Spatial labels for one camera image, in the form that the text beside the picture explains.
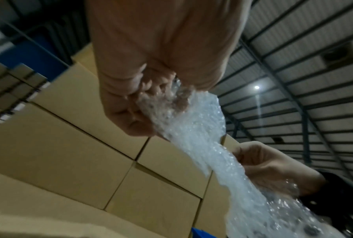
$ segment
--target ceiling vent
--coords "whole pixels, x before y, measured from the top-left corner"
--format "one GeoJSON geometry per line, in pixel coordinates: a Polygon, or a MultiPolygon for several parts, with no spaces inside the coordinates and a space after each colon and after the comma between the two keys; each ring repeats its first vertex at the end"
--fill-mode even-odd
{"type": "Polygon", "coordinates": [[[327,67],[340,67],[353,60],[353,46],[351,43],[336,47],[330,51],[321,54],[321,57],[327,67]]]}
{"type": "Polygon", "coordinates": [[[271,137],[271,138],[276,144],[285,144],[284,140],[279,136],[275,136],[275,137],[271,137]]]}

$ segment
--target bubble wrap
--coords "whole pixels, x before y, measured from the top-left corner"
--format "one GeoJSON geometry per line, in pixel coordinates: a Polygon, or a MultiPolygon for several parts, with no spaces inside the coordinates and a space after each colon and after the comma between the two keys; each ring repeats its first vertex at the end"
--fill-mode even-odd
{"type": "Polygon", "coordinates": [[[226,123],[215,95],[174,87],[156,96],[142,94],[137,103],[163,137],[188,154],[206,176],[212,169],[229,189],[228,237],[309,237],[306,227],[318,237],[336,237],[297,200],[260,192],[250,182],[233,154],[220,145],[226,123]]]}

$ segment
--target skin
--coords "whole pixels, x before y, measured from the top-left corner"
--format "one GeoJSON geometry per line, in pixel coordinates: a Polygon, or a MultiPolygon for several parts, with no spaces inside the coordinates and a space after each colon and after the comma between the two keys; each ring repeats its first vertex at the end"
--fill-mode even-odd
{"type": "Polygon", "coordinates": [[[251,0],[87,0],[100,95],[127,134],[152,136],[136,106],[140,92],[181,83],[209,90],[223,76],[251,0]]]}
{"type": "Polygon", "coordinates": [[[263,187],[272,186],[275,181],[291,180],[300,195],[305,196],[318,192],[326,183],[318,171],[261,142],[240,143],[233,154],[247,177],[263,187]]]}

